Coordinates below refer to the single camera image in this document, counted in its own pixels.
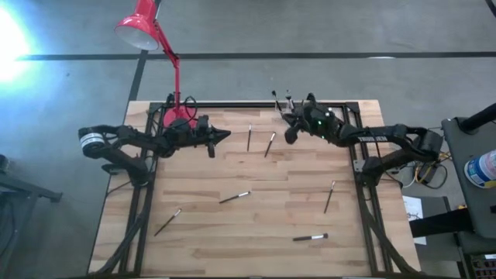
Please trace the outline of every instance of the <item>gray floor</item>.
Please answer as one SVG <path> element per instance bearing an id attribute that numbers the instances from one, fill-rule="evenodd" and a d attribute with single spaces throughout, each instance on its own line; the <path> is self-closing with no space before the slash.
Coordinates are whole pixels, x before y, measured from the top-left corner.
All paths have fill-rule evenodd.
<path id="1" fill-rule="evenodd" d="M 7 0 L 30 54 L 139 53 L 113 33 L 133 0 Z M 482 0 L 166 0 L 159 20 L 178 53 L 490 51 L 496 18 Z M 77 130 L 122 123 L 136 61 L 33 61 L 0 83 L 0 153 L 12 172 L 63 191 L 41 201 L 14 255 L 11 278 L 82 275 L 109 179 L 82 155 Z M 182 91 L 198 100 L 296 97 L 379 99 L 387 124 L 440 126 L 496 101 L 494 58 L 396 60 L 185 61 Z M 164 61 L 148 61 L 139 100 L 172 91 Z M 454 169 L 444 188 L 406 195 L 447 195 L 463 204 Z M 444 263 L 425 271 L 446 274 Z"/>

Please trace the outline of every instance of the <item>wooden table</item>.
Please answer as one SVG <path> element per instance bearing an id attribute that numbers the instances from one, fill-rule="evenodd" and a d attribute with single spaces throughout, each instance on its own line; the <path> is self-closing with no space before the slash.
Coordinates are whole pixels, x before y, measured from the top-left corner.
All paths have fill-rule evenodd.
<path id="1" fill-rule="evenodd" d="M 358 102 L 364 126 L 384 124 L 378 101 Z M 144 130 L 148 107 L 149 102 L 130 102 L 125 124 Z M 215 127 L 232 135 L 215 148 L 215 159 L 199 147 L 159 160 L 143 276 L 370 275 L 347 148 L 307 134 L 299 134 L 294 145 L 286 144 L 287 126 L 273 109 L 203 108 L 198 114 L 208 114 Z M 249 123 L 253 132 L 247 152 Z M 264 158 L 273 131 L 277 136 Z M 123 149 L 138 152 L 132 146 Z M 381 149 L 390 152 L 387 144 Z M 374 154 L 375 147 L 370 145 L 369 151 Z M 114 176 L 109 189 L 128 180 L 127 174 Z M 331 181 L 336 186 L 323 214 Z M 244 191 L 252 194 L 219 204 Z M 377 191 L 387 236 L 419 270 L 398 185 L 384 181 Z M 122 241 L 131 195 L 126 186 L 107 197 L 90 271 L 101 267 Z M 182 213 L 153 237 L 178 208 Z M 329 238 L 292 241 L 322 233 Z"/>

